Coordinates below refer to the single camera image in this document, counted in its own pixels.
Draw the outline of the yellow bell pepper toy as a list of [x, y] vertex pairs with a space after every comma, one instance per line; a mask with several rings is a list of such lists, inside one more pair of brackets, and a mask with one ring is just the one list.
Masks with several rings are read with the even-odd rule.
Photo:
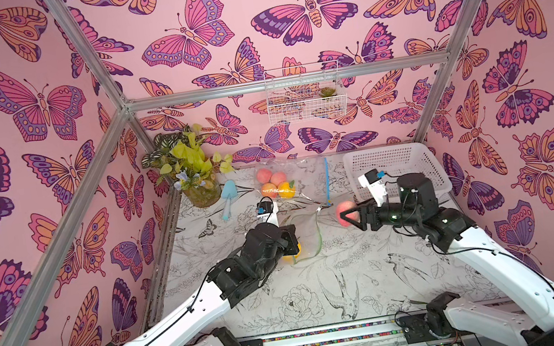
[[297, 244], [297, 246], [290, 252], [286, 253], [282, 260], [287, 263], [296, 264], [302, 254], [302, 246], [300, 244]]

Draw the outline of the green printed zip bag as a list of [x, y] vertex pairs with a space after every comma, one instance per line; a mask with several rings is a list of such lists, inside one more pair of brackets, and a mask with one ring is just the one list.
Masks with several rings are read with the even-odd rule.
[[317, 257], [322, 251], [323, 232], [320, 224], [321, 206], [297, 209], [295, 211], [280, 212], [279, 226], [295, 226], [295, 234], [299, 243], [297, 255], [283, 256], [285, 263], [295, 265]]

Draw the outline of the clear blue-zipper zip bag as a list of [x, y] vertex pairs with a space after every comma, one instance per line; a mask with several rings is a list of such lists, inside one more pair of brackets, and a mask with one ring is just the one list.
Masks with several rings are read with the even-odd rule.
[[253, 181], [262, 198], [279, 202], [284, 209], [292, 204], [328, 208], [332, 204], [329, 170], [322, 156], [273, 160], [256, 167]]

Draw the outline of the yellow-orange peach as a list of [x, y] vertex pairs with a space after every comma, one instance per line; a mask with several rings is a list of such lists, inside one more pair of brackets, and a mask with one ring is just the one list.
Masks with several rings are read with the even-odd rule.
[[294, 181], [284, 182], [277, 188], [279, 189], [278, 196], [282, 199], [292, 199], [297, 194], [296, 183]]

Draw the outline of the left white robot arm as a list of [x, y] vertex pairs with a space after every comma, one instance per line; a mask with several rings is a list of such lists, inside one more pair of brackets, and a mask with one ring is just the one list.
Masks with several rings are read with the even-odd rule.
[[294, 225], [259, 223], [246, 233], [238, 249], [209, 269], [185, 303], [120, 346], [241, 346], [224, 327], [215, 328], [202, 339], [196, 335], [265, 285], [281, 258], [299, 252]]

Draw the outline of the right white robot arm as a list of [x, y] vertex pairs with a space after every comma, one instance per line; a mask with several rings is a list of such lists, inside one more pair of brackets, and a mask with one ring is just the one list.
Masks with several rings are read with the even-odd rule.
[[554, 282], [492, 240], [471, 218], [440, 206], [430, 179], [421, 173], [399, 176], [399, 201], [388, 197], [385, 174], [359, 179], [371, 199], [339, 213], [341, 220], [366, 231], [383, 226], [409, 228], [438, 255], [456, 258], [502, 290], [521, 312], [474, 304], [443, 292], [426, 306], [427, 326], [442, 339], [471, 332], [505, 346], [554, 346]]

